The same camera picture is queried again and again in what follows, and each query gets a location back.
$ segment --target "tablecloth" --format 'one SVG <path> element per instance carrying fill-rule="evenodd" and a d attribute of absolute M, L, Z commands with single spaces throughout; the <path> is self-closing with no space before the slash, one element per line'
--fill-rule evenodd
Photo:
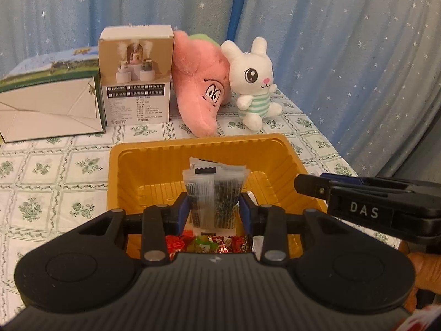
<path fill-rule="evenodd" d="M 279 90 L 271 100 L 283 113 L 252 132 L 240 121 L 236 96 L 218 113 L 218 135 L 283 133 L 310 174 L 356 175 L 300 108 Z M 107 127 L 104 134 L 7 143 L 0 150 L 0 322 L 24 308 L 14 285 L 14 269 L 30 250 L 106 211 L 111 148 L 119 143 L 195 138 L 171 96 L 170 122 Z M 362 231 L 398 247 L 381 233 Z"/>

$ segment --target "plastic bag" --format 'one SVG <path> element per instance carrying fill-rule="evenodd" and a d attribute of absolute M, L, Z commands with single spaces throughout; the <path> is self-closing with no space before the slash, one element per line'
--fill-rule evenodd
<path fill-rule="evenodd" d="M 190 158 L 182 176 L 190 202 L 193 226 L 207 232 L 235 227 L 234 207 L 239 201 L 249 170 Z"/>

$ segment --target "yellow plastic tray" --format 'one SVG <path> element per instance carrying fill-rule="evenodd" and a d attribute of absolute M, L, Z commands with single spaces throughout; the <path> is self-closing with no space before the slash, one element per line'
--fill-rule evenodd
<path fill-rule="evenodd" d="M 215 137 L 119 144 L 110 152 L 107 208 L 142 213 L 156 204 L 173 204 L 185 191 L 182 170 L 189 158 L 246 165 L 251 170 L 244 190 L 251 190 L 259 204 L 273 204 L 287 213 L 304 209 L 326 211 L 322 200 L 300 195 L 294 178 L 307 173 L 289 141 L 280 134 Z M 127 252 L 139 257 L 140 238 L 131 237 Z M 302 253 L 299 240 L 290 237 L 290 255 Z"/>

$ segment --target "patrick star plush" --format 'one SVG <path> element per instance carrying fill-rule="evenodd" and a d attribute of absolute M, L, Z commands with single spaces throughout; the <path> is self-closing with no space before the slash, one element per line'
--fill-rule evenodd
<path fill-rule="evenodd" d="M 217 135 L 216 115 L 230 101 L 230 65 L 207 35 L 175 31 L 173 68 L 179 113 L 196 137 Z"/>

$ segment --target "finger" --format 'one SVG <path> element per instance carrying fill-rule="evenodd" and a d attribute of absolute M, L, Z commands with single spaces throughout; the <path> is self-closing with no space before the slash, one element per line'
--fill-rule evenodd
<path fill-rule="evenodd" d="M 406 310 L 408 310 L 410 313 L 413 313 L 416 309 L 416 293 L 418 291 L 418 288 L 414 287 L 409 295 L 409 297 L 407 298 L 406 302 L 404 303 L 404 308 Z"/>
<path fill-rule="evenodd" d="M 441 293 L 441 255 L 411 253 L 408 255 L 416 271 L 415 286 Z"/>
<path fill-rule="evenodd" d="M 409 244 L 403 240 L 398 247 L 398 251 L 401 251 L 405 255 L 409 254 Z"/>

